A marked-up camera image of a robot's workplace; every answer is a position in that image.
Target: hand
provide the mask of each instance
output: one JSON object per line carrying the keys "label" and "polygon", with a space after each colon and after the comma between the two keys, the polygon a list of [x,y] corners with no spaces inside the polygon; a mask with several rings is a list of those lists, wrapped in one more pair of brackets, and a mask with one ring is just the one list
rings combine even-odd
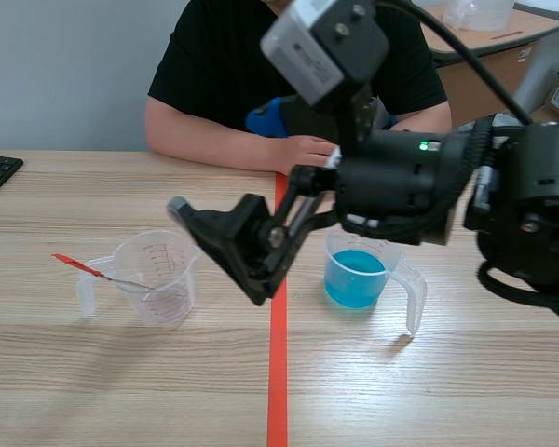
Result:
{"label": "hand", "polygon": [[323,138],[297,135],[274,139],[272,158],[277,172],[289,175],[294,165],[324,167],[335,149],[335,144]]}

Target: red tape line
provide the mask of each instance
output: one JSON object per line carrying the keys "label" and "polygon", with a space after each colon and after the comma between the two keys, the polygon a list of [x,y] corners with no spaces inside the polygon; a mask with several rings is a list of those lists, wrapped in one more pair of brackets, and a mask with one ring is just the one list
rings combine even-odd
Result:
{"label": "red tape line", "polygon": [[[285,175],[276,176],[276,210],[288,190]],[[271,300],[267,447],[288,447],[288,293],[286,280]]]}

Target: screw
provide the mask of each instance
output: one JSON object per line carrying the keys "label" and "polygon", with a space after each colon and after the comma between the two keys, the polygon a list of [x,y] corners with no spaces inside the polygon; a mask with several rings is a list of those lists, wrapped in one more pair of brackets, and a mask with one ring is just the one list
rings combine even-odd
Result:
{"label": "screw", "polygon": [[537,233],[540,228],[537,222],[527,221],[520,225],[520,229],[525,233]]}
{"label": "screw", "polygon": [[363,5],[354,5],[354,7],[352,8],[352,12],[358,18],[366,16],[366,9],[364,9]]}
{"label": "screw", "polygon": [[283,228],[276,226],[272,228],[269,232],[269,237],[267,238],[267,242],[269,242],[269,246],[272,249],[278,249],[283,244],[283,240],[285,238],[285,234],[283,232]]}
{"label": "screw", "polygon": [[340,37],[348,37],[350,35],[350,29],[344,23],[337,23],[335,25],[335,33]]}

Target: empty measuring cup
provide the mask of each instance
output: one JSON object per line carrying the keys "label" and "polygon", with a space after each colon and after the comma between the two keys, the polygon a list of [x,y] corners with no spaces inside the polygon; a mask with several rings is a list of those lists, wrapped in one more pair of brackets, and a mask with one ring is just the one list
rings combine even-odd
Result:
{"label": "empty measuring cup", "polygon": [[332,228],[325,235],[325,289],[339,304],[363,308],[376,303],[390,278],[408,293],[408,331],[416,334],[427,298],[423,276],[402,258],[397,244]]}
{"label": "empty measuring cup", "polygon": [[[169,324],[184,318],[195,302],[192,267],[201,254],[192,242],[165,230],[148,231],[120,245],[112,256],[89,261],[87,266],[106,276],[151,288],[116,284],[145,323]],[[76,294],[84,317],[95,313],[96,277],[81,272]]]}

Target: blue liquid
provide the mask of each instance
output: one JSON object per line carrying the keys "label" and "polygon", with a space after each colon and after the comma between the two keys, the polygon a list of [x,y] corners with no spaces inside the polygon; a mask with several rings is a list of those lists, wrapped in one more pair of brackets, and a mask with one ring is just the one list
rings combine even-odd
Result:
{"label": "blue liquid", "polygon": [[[341,265],[361,273],[380,273],[385,266],[372,254],[360,250],[345,250],[334,255]],[[387,282],[387,275],[364,276],[348,272],[329,261],[325,268],[325,290],[339,304],[351,308],[373,305]]]}

